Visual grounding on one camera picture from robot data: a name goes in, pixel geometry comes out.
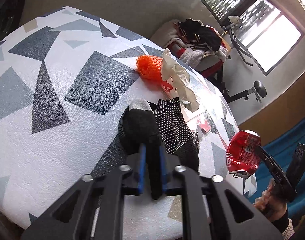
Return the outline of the person's right hand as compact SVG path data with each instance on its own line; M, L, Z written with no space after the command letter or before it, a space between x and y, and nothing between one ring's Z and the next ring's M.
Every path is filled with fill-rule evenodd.
M275 180L271 179L267 189L264 190L262 195L256 198L253 203L253 206L259 211L268 209L268 213L265 214L265 217L270 222L282 218L287 211L287 202L273 194L275 185Z

